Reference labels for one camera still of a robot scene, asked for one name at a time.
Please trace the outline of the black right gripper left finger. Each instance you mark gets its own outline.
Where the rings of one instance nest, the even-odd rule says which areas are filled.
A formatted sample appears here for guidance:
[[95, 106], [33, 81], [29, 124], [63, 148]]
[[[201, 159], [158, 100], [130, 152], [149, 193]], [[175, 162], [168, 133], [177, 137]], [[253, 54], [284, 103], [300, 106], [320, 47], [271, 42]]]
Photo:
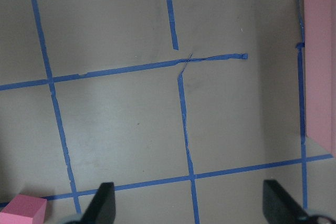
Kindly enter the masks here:
[[81, 217], [80, 223], [113, 224], [116, 218], [115, 203], [114, 183], [102, 183]]

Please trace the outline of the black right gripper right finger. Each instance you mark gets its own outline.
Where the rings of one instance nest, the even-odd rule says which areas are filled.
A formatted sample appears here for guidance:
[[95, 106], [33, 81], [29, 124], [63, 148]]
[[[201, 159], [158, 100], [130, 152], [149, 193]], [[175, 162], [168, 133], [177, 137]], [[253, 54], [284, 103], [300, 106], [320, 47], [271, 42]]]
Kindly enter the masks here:
[[304, 209], [276, 180], [264, 180], [262, 190], [263, 214], [268, 223], [312, 223]]

